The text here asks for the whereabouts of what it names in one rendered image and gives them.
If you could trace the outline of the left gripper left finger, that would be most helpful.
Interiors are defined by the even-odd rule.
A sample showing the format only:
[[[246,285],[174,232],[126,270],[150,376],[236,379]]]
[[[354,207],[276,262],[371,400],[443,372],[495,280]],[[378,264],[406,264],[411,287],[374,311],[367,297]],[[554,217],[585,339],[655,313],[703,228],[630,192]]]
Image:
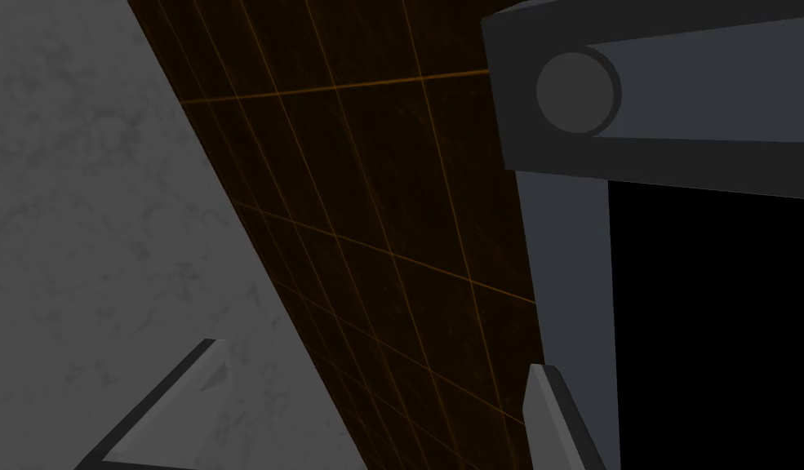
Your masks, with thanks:
[[[228,344],[203,339],[74,470],[193,470],[230,393]]]

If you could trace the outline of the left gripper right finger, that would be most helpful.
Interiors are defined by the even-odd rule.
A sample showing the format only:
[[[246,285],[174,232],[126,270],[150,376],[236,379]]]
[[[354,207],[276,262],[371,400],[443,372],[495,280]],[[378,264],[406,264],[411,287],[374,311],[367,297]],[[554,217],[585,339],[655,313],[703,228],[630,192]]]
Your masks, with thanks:
[[[533,470],[606,470],[555,366],[530,365],[522,413]]]

